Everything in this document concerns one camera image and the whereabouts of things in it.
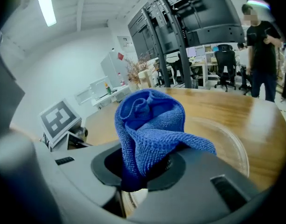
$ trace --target blue microfiber towel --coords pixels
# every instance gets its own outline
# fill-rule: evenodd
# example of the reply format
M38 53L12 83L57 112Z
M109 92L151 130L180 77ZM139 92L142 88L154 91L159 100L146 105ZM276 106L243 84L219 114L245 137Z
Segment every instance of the blue microfiber towel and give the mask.
M140 90L121 102L115 127L122 146L124 191L143 188L150 168L178 144L216 154L209 140L184 133L184 121L183 106L157 90Z

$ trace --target fluorescent light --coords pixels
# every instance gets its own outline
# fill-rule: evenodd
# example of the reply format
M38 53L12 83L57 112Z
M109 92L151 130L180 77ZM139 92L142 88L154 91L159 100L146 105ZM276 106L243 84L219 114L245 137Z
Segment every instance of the fluorescent light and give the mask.
M48 27L57 23L51 0L38 0L43 17Z
M257 1L257 0L248 0L246 3L261 6L261 7L266 7L268 9L270 9L269 4L265 3L265 2L261 2L261 1Z

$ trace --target black t-shirt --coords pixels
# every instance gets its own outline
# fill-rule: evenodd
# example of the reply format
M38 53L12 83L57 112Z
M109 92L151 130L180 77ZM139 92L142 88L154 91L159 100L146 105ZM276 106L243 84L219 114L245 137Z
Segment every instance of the black t-shirt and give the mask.
M266 45L263 42L266 35L280 38L277 30L268 21L261 21L256 27L250 26L246 32L247 46L253 47L252 70L274 74L277 71L275 48L273 44Z

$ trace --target wooden table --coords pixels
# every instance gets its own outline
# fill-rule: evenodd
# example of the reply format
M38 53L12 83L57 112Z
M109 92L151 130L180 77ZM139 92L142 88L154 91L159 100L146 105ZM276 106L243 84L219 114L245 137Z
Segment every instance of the wooden table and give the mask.
M177 99L186 117L216 121L230 129L243 143L249 163L249 178L264 190L275 183L286 161L286 122L269 101L226 92L157 88ZM86 120L87 142L100 145L118 139L112 103Z

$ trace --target vase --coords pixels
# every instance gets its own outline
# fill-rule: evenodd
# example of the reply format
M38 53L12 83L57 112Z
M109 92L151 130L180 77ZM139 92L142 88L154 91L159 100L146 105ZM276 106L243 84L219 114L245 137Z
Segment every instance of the vase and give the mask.
M128 82L128 86L131 93L136 92L139 89L138 85L131 81Z

